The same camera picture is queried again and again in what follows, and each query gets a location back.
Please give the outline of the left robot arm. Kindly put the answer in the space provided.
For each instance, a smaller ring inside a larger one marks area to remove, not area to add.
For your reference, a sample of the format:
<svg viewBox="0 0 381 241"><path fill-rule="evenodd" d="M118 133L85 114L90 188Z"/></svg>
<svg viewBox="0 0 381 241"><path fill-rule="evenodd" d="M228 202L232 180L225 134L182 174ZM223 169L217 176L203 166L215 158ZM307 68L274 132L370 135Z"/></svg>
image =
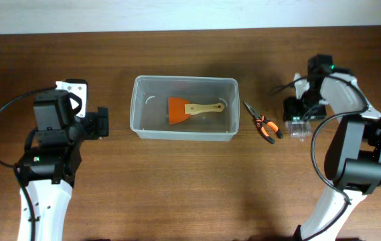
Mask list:
<svg viewBox="0 0 381 241"><path fill-rule="evenodd" d="M28 134L24 154L13 170L21 188L18 240L61 240L85 140L109 134L108 109L84 117L82 99L65 90L35 96L37 126Z"/></svg>

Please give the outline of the clear screwdriver set case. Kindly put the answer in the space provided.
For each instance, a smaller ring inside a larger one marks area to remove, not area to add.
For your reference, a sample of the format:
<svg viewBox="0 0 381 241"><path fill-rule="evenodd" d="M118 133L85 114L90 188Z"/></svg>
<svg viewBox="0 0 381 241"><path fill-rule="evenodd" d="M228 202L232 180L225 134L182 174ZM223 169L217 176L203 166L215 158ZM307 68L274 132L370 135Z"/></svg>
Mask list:
<svg viewBox="0 0 381 241"><path fill-rule="evenodd" d="M288 120L285 122L285 126L290 138L303 140L312 135L311 124L309 121Z"/></svg>

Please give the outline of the orange black needle-nose pliers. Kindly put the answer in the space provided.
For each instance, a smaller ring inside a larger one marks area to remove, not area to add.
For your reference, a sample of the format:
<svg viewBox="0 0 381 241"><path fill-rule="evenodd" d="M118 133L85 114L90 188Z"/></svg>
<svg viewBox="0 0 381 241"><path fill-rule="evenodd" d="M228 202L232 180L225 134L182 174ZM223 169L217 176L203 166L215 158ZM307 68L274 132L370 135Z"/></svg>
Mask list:
<svg viewBox="0 0 381 241"><path fill-rule="evenodd" d="M244 105L248 112L253 116L256 128L258 129L260 135L264 140L266 140L270 144L275 144L275 140L267 133L264 125L270 127L279 139L283 138L283 133L276 123L268 119L266 116L261 115L261 113L254 109L249 103L244 102Z"/></svg>

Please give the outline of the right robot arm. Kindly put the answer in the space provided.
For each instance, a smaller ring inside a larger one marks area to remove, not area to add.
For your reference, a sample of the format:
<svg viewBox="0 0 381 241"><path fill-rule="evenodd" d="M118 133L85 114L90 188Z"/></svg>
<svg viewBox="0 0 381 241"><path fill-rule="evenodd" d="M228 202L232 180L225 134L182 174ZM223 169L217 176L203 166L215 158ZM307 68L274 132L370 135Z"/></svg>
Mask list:
<svg viewBox="0 0 381 241"><path fill-rule="evenodd" d="M291 135L319 121L310 155L326 185L313 213L293 234L294 240L335 240L346 220L366 197L381 187L381 112L358 86L349 68L317 54L307 75L296 74L295 95L283 102L283 120Z"/></svg>

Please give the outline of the orange scraper with wooden handle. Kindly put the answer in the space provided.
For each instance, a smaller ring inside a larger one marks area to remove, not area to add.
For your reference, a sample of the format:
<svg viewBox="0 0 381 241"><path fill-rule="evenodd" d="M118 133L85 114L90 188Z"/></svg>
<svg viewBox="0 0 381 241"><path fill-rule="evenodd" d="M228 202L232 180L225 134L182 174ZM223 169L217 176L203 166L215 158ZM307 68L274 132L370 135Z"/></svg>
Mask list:
<svg viewBox="0 0 381 241"><path fill-rule="evenodd" d="M179 98L169 97L167 101L168 123L175 125L186 121L191 116L205 112L222 112L225 109L224 104L195 104L190 101Z"/></svg>

